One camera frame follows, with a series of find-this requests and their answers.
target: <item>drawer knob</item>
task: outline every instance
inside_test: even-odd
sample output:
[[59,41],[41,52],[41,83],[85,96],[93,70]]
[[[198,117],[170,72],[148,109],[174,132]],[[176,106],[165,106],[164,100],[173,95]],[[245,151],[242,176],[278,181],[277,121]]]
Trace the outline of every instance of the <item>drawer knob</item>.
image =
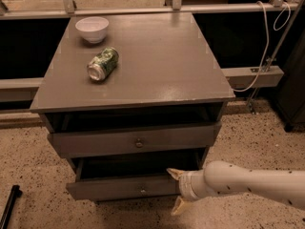
[[141,141],[141,139],[140,138],[138,138],[136,141],[135,141],[135,147],[137,147],[137,148],[143,148],[143,143],[142,143],[142,141]]

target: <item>metal rail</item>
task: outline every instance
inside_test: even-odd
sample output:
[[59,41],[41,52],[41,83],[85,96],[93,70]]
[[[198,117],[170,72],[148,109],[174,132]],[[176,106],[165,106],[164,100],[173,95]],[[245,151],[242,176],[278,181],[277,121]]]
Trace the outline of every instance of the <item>metal rail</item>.
[[[290,3],[291,10],[297,8],[297,3]],[[274,7],[269,3],[264,4],[266,11],[281,11],[282,8]],[[8,11],[0,20],[12,19],[41,19],[41,18],[68,18],[77,15],[90,14],[124,14],[124,13],[154,13],[154,12],[192,12],[192,13],[221,13],[221,12],[256,12],[261,11],[257,3],[253,4],[214,4],[214,5],[185,5],[180,10],[171,7],[143,8],[143,9],[77,9],[75,12],[66,13],[64,10],[49,11]]]

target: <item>soda can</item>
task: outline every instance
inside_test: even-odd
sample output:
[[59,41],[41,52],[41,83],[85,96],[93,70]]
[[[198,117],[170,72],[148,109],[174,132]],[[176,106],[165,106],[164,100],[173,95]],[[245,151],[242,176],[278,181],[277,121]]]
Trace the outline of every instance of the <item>soda can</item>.
[[102,81],[114,70],[118,63],[118,52],[112,47],[105,48],[97,54],[87,66],[89,77]]

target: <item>black cabinet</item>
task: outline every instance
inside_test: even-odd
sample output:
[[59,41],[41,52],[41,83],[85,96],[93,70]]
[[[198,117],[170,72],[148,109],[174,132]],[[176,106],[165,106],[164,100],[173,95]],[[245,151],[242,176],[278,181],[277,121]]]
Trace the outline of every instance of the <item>black cabinet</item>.
[[305,30],[298,38],[292,53],[283,67],[284,77],[271,91],[270,97],[282,113],[287,124],[285,131],[294,125],[305,124]]

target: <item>white bowl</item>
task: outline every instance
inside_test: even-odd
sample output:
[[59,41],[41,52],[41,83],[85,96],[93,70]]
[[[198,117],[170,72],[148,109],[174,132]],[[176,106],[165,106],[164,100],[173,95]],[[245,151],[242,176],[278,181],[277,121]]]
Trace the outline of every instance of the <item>white bowl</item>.
[[99,43],[105,38],[108,25],[109,21],[103,17],[88,17],[78,21],[75,27],[85,40]]

